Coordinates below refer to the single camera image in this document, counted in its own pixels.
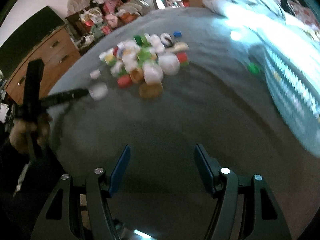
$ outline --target plastic lid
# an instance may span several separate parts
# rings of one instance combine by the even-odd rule
[[[255,75],[260,73],[260,68],[255,63],[250,63],[248,65],[248,70]]]
[[[99,55],[99,59],[100,59],[101,61],[104,61],[104,57],[105,57],[106,55],[108,55],[107,52],[101,53],[101,54]]]
[[[188,61],[188,55],[185,52],[178,53],[177,58],[181,64]]]
[[[182,36],[182,33],[181,33],[181,32],[174,32],[174,33],[173,33],[173,36],[174,36],[174,37],[181,37],[181,36]]]
[[[120,88],[127,88],[132,85],[132,79],[130,75],[124,75],[121,78],[118,79],[118,85]]]
[[[113,56],[115,56],[115,57],[117,56],[118,50],[119,50],[119,47],[115,47],[113,49]]]
[[[89,89],[89,93],[94,100],[101,100],[108,93],[108,87],[105,83],[98,83]]]

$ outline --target clutter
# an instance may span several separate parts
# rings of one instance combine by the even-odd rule
[[[112,28],[107,23],[99,23],[92,26],[90,32],[94,36],[95,39],[99,39],[100,37],[106,36],[112,32]]]
[[[150,5],[148,5],[148,4],[147,4],[145,1],[143,1],[143,0],[130,0],[130,1],[129,1],[129,4],[130,4],[130,5],[136,4],[136,5],[141,6],[141,9],[138,9],[138,8],[136,7],[137,10],[139,11],[139,13],[140,13],[141,15],[145,15],[145,14],[147,14],[148,12],[151,11]]]
[[[94,36],[92,34],[82,36],[81,40],[76,43],[79,49],[89,46],[94,41]]]
[[[98,7],[90,8],[88,11],[84,9],[84,13],[80,14],[81,21],[91,29],[92,26],[103,22],[103,14]]]
[[[105,0],[102,11],[105,14],[114,13],[116,11],[116,8],[123,5],[123,2],[121,0]]]
[[[129,12],[125,12],[124,14],[122,14],[121,16],[119,16],[119,18],[126,24],[134,21],[135,19],[137,19],[140,15],[139,14],[130,14]]]
[[[155,98],[163,92],[161,82],[164,74],[176,75],[181,66],[189,64],[187,54],[181,52],[189,47],[184,42],[173,44],[168,33],[160,37],[145,33],[133,38],[120,42],[117,47],[100,54],[99,58],[111,67],[110,72],[118,78],[120,88],[141,84],[140,96],[144,99]]]
[[[106,21],[112,28],[116,28],[118,26],[118,17],[112,14],[108,14],[105,16]]]

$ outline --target plastic bottle cap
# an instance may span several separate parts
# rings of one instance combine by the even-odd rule
[[[134,39],[136,40],[136,43],[137,43],[139,46],[142,46],[142,45],[143,45],[142,37],[141,37],[141,36],[136,35],[136,36],[134,36]]]
[[[94,100],[101,100],[108,93],[108,87],[105,83],[98,83],[89,89],[89,93]]]
[[[174,32],[173,36],[174,37],[181,37],[182,36],[182,32]]]
[[[132,80],[131,80],[130,75],[128,75],[128,74],[124,75],[118,79],[118,86],[120,88],[127,88],[127,87],[130,87],[131,85],[132,85]]]
[[[250,63],[248,65],[248,70],[255,75],[260,73],[260,68],[255,63]]]
[[[115,56],[115,57],[117,56],[118,50],[119,50],[119,47],[115,47],[113,49],[113,56]]]
[[[188,61],[188,55],[185,52],[178,53],[177,58],[178,58],[180,64]]]
[[[100,75],[101,75],[101,73],[100,73],[100,71],[99,71],[98,69],[95,70],[95,71],[92,71],[92,72],[90,73],[90,77],[91,77],[92,79],[97,79]]]
[[[101,54],[99,55],[99,59],[100,59],[101,61],[104,61],[104,58],[105,58],[106,55],[108,55],[107,52],[101,53]]]

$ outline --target wooden dresser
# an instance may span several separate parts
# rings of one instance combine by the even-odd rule
[[[48,10],[51,10],[49,7],[44,8],[46,10],[46,16],[48,16]],[[70,39],[69,34],[65,30],[65,23],[59,19],[56,19],[57,22],[55,23],[55,28],[52,29],[54,26],[44,26],[44,28],[49,28],[49,31],[39,30],[37,29],[37,25],[41,25],[42,22],[36,22],[36,25],[30,31],[35,32],[36,35],[41,37],[39,32],[43,31],[42,39],[36,45],[34,43],[34,36],[30,37],[29,33],[25,33],[28,31],[26,27],[22,25],[24,28],[24,34],[30,37],[30,42],[27,44],[34,45],[29,49],[21,48],[19,50],[14,50],[14,44],[11,44],[11,50],[9,50],[10,46],[5,47],[7,50],[6,53],[9,57],[14,57],[17,54],[17,57],[21,57],[21,51],[23,51],[23,59],[19,59],[19,62],[16,59],[11,60],[4,60],[5,61],[5,70],[3,71],[8,76],[8,81],[4,87],[8,95],[19,105],[23,103],[23,92],[24,92],[24,80],[26,76],[26,71],[28,67],[28,62],[41,58],[45,64],[43,78],[40,85],[40,98],[45,97],[50,92],[51,88],[56,84],[56,82],[62,77],[62,75],[68,71],[68,69],[81,57],[77,48],[73,44]],[[3,69],[3,64],[0,62],[0,68]]]

